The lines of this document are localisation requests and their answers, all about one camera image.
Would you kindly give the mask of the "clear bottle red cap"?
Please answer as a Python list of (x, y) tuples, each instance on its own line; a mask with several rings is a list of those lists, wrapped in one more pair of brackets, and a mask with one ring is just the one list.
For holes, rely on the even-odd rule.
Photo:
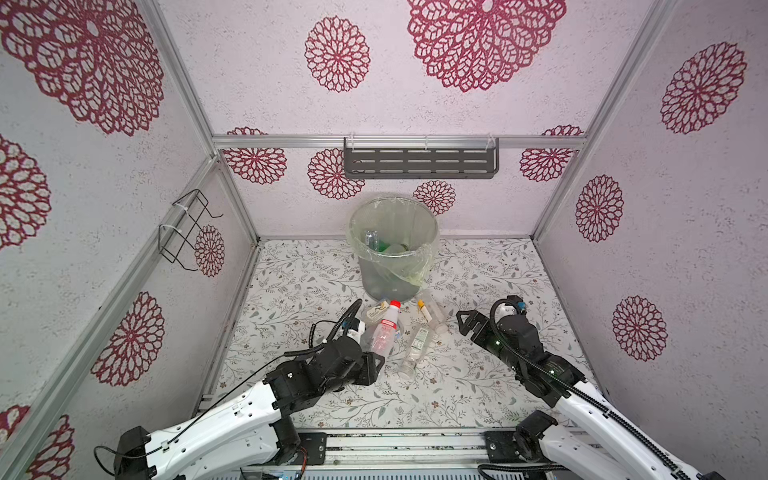
[(400, 335), (398, 318), (402, 305), (397, 300), (389, 303), (388, 310), (377, 325), (365, 324), (365, 333), (362, 336), (363, 350), (373, 352), (384, 359), (390, 356), (395, 341)]

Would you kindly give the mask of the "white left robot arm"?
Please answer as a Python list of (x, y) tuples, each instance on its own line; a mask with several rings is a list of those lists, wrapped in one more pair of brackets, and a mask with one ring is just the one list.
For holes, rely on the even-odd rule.
[(303, 457), (292, 414), (326, 394), (376, 382), (383, 356), (343, 336), (321, 350), (277, 365), (248, 390), (189, 420), (121, 435), (113, 455), (116, 479), (212, 479), (248, 465), (280, 465)]

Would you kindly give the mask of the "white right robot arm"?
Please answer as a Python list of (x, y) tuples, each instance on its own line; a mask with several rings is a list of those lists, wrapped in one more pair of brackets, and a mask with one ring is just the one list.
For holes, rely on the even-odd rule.
[(478, 467), (516, 472), (531, 479), (570, 471), (582, 479), (718, 479), (703, 473), (652, 440), (621, 414), (565, 358), (548, 352), (514, 296), (496, 301), (488, 314), (457, 313), (459, 332), (512, 369), (524, 389), (587, 432), (597, 444), (577, 438), (553, 416), (536, 410), (511, 430), (485, 434), (489, 461)]

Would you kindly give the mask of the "small bottle yellow label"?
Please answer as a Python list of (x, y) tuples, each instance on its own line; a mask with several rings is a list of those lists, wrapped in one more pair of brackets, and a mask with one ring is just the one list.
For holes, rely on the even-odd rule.
[(425, 301), (424, 299), (419, 299), (417, 301), (417, 306), (427, 325), (436, 334), (442, 334), (448, 330), (446, 317), (437, 304)]

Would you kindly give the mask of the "clear bluish water bottle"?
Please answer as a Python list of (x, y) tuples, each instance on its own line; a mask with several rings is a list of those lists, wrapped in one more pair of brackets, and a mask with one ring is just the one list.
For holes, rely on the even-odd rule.
[(366, 230), (364, 232), (364, 244), (373, 251), (378, 252), (380, 250), (380, 239), (376, 230)]

